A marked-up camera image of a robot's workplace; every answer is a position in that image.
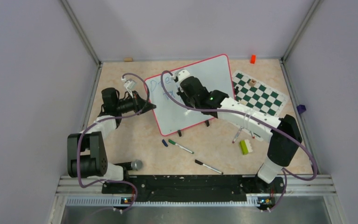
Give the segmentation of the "white board with pink frame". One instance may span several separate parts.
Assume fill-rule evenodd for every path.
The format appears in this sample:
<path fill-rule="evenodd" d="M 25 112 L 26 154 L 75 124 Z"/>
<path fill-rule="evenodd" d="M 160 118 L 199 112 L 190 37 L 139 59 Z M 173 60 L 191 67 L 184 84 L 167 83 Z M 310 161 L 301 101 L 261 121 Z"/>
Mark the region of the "white board with pink frame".
<path fill-rule="evenodd" d="M 197 77 L 202 85 L 208 91 L 219 90 L 230 97 L 234 97 L 234 88 L 232 84 L 232 76 L 229 65 L 228 56 L 225 54 L 214 56 L 196 63 L 183 66 L 171 70 L 171 73 L 185 69 L 192 76 Z M 163 136 L 177 133 L 194 125 L 203 123 L 206 120 L 213 119 L 212 116 L 204 115 L 196 111 L 188 111 L 187 109 L 174 103 L 164 92 L 161 84 L 163 83 L 169 95 L 175 100 L 183 103 L 177 91 L 179 85 L 176 84 L 169 74 L 149 77 L 145 80 L 150 91 L 150 102 L 156 105 L 153 110 L 159 132 Z"/>

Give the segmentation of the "blue marker cap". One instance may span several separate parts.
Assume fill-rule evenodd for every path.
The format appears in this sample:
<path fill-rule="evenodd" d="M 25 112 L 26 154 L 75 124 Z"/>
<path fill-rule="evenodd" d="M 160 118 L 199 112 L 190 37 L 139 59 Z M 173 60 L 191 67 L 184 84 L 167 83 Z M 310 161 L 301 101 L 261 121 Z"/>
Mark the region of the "blue marker cap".
<path fill-rule="evenodd" d="M 165 147 L 168 147 L 168 144 L 165 140 L 162 140 L 162 143 L 164 144 Z"/>

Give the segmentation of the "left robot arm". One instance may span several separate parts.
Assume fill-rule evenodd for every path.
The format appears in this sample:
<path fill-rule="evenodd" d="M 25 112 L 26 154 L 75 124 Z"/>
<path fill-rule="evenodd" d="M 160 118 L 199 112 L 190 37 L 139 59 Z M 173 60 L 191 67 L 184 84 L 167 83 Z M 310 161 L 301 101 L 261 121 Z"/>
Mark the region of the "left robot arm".
<path fill-rule="evenodd" d="M 115 88 L 102 90 L 103 104 L 97 119 L 82 132 L 68 136 L 67 168 L 72 178 L 112 180 L 113 187 L 125 193 L 130 189 L 131 181 L 124 176 L 126 170 L 123 166 L 108 162 L 104 140 L 119 127 L 123 114 L 143 114 L 156 109 L 156 105 L 142 99 L 136 91 L 124 98 L 119 96 Z"/>

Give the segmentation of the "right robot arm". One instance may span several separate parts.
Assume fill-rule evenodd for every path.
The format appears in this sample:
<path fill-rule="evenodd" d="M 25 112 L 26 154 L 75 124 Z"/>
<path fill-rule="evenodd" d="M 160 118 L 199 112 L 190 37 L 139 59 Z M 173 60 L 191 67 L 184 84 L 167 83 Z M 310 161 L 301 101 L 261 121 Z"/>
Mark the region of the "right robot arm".
<path fill-rule="evenodd" d="M 186 109 L 244 127 L 268 143 L 267 157 L 255 179 L 256 189 L 268 192 L 274 185 L 275 177 L 291 163 L 302 144 L 294 117 L 286 115 L 280 118 L 255 111 L 224 92 L 208 91 L 198 78 L 191 75 L 175 75 L 172 79 L 179 85 L 177 94 Z"/>

